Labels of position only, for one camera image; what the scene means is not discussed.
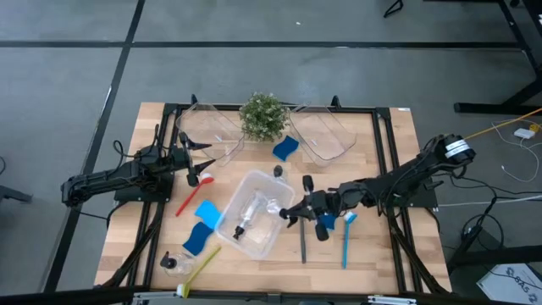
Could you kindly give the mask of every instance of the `blue toothbrush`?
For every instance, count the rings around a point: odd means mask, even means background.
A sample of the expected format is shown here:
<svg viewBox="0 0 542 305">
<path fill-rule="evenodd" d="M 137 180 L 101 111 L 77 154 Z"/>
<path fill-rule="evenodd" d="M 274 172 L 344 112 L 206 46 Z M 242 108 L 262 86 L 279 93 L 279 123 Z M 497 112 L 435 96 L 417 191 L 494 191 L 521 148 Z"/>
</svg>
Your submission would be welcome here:
<svg viewBox="0 0 542 305">
<path fill-rule="evenodd" d="M 342 253 L 342 268 L 346 269 L 346 262 L 348 261 L 348 238 L 350 235 L 350 224 L 354 219 L 356 219 L 357 215 L 348 212 L 345 215 L 345 243 L 343 244 L 343 253 Z"/>
</svg>

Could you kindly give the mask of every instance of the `transparent tray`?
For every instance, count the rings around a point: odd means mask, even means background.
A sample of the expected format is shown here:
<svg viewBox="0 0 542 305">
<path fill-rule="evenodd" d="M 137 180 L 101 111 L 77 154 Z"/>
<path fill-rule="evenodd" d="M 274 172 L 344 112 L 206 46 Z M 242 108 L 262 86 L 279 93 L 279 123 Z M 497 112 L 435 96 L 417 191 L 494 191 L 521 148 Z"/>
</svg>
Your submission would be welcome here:
<svg viewBox="0 0 542 305">
<path fill-rule="evenodd" d="M 202 149 L 208 157 L 226 165 L 244 146 L 244 133 L 211 104 L 195 103 L 177 119 L 179 131 L 196 143 L 212 144 Z"/>
<path fill-rule="evenodd" d="M 215 231 L 252 259 L 263 259 L 287 223 L 279 211 L 289 208 L 294 196 L 294 189 L 283 180 L 252 170 L 237 187 Z"/>
<path fill-rule="evenodd" d="M 319 166 L 329 165 L 356 144 L 356 135 L 324 106 L 295 108 L 290 112 L 290 131 Z"/>
</svg>

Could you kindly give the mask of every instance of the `floor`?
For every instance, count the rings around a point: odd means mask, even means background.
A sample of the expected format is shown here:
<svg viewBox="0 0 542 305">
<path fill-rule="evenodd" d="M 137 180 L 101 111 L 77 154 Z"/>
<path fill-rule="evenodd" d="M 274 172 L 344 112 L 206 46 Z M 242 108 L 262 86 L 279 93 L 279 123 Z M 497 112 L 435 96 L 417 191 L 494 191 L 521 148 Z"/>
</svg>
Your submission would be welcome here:
<svg viewBox="0 0 542 305">
<path fill-rule="evenodd" d="M 509 42 L 513 36 L 497 5 L 406 0 L 389 19 L 390 0 L 147 0 L 135 41 L 359 41 Z M 136 0 L 2 0 L 1 41 L 123 42 Z M 512 10 L 537 58 L 539 36 L 524 8 Z M 41 289 L 64 219 L 59 186 L 81 171 L 112 83 L 120 48 L 0 47 L 0 156 L 8 164 L 0 184 L 34 195 L 32 204 L 0 206 L 0 294 Z M 439 133 L 469 135 L 510 116 L 455 114 L 452 104 L 499 103 L 534 79 L 525 57 L 510 51 L 346 48 L 131 49 L 114 99 L 95 170 L 118 162 L 111 143 L 129 143 L 141 102 L 187 102 L 192 93 L 212 103 L 242 103 L 251 92 L 273 92 L 291 103 L 409 107 L 420 143 Z M 535 97 L 530 103 L 542 101 Z M 502 129 L 506 139 L 521 124 Z M 477 151 L 468 176 L 514 191 L 539 189 L 528 179 L 536 161 L 496 133 L 471 141 Z M 538 154 L 542 147 L 534 148 Z M 490 199 L 484 189 L 445 183 L 440 204 Z M 94 197 L 87 213 L 106 215 L 112 195 Z M 464 222 L 482 206 L 441 208 L 443 245 L 455 247 Z M 537 202 L 502 204 L 492 213 L 509 247 L 542 242 Z M 487 231 L 499 233 L 488 223 Z M 100 219 L 81 217 L 58 289 L 91 287 L 105 238 Z M 457 292 L 470 294 L 452 277 Z"/>
</svg>

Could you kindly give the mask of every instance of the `white cable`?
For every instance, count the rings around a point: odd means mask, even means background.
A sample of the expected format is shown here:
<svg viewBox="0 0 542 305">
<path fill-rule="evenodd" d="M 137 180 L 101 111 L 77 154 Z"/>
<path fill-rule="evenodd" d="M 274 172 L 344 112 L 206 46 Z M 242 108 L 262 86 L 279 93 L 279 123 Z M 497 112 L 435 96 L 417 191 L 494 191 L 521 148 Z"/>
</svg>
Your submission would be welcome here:
<svg viewBox="0 0 542 305">
<path fill-rule="evenodd" d="M 532 196 L 532 197 L 525 197 L 525 198 L 518 198 L 518 199 L 510 199 L 510 200 L 498 200 L 495 204 L 499 203 L 512 203 L 512 202 L 522 202 L 532 199 L 540 199 L 542 198 L 542 195 Z M 451 203 L 451 204 L 439 204 L 439 208 L 448 208 L 448 207 L 461 207 L 461 206 L 467 206 L 467 205 L 484 205 L 484 204 L 490 204 L 491 202 L 463 202 L 463 203 Z"/>
<path fill-rule="evenodd" d="M 536 159 L 536 168 L 534 170 L 534 174 L 533 174 L 533 177 L 531 177 L 531 179 L 528 179 L 528 180 L 525 180 L 525 179 L 521 179 L 521 178 L 517 178 L 515 175 L 511 174 L 510 172 L 508 172 L 506 169 L 505 169 L 505 166 L 504 165 L 501 165 L 501 169 L 502 171 L 505 172 L 505 174 L 511 176 L 513 179 L 515 180 L 518 180 L 518 181 L 521 181 L 521 182 L 531 182 L 532 180 L 536 179 L 537 175 L 539 174 L 539 167 L 540 167 L 540 160 L 539 160 L 539 157 L 536 155 L 536 153 L 534 153 L 531 148 L 532 147 L 535 147 L 537 145 L 540 145 L 542 144 L 541 143 L 537 143 L 537 144 L 533 144 L 531 145 L 530 147 L 525 147 L 523 145 L 523 140 L 525 140 L 524 138 L 518 143 L 514 143 L 514 142 L 511 142 L 511 141 L 507 141 L 505 140 L 505 138 L 502 136 L 501 132 L 499 131 L 498 128 L 496 128 L 495 126 L 495 123 L 503 123 L 503 122 L 508 122 L 508 121 L 511 121 L 513 119 L 505 119 L 505 120 L 502 120 L 502 121 L 496 121 L 496 122 L 491 122 L 491 125 L 495 128 L 495 131 L 497 131 L 497 134 L 499 135 L 499 137 L 501 138 L 502 141 L 508 143 L 508 144 L 512 144 L 512 145 L 515 145 L 515 146 L 519 146 L 521 149 L 525 149 L 527 151 L 529 151 L 530 153 L 533 154 L 534 158 Z M 523 122 L 529 122 L 531 124 L 536 124 L 540 129 L 542 129 L 542 126 L 540 126 L 540 124 L 536 123 L 536 122 L 533 122 L 531 120 L 528 120 L 528 119 L 520 119 L 518 121 L 523 121 Z"/>
</svg>

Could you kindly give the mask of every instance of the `red utensil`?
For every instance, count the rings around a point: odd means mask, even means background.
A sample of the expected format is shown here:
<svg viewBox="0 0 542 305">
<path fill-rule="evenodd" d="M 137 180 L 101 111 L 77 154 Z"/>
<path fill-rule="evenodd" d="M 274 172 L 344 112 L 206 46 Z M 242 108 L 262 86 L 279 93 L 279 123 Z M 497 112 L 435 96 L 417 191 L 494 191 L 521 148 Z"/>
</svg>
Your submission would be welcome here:
<svg viewBox="0 0 542 305">
<path fill-rule="evenodd" d="M 209 173 L 203 174 L 202 175 L 202 180 L 200 181 L 200 184 L 196 186 L 194 191 L 192 191 L 192 193 L 185 199 L 183 204 L 180 205 L 179 209 L 175 213 L 175 217 L 178 217 L 180 212 L 182 212 L 186 208 L 186 206 L 188 205 L 188 202 L 190 202 L 190 200 L 196 195 L 197 190 L 199 190 L 200 187 L 202 187 L 203 185 L 209 184 L 209 183 L 211 183 L 213 181 L 214 181 L 214 178 L 211 176 L 211 174 L 209 174 Z"/>
</svg>

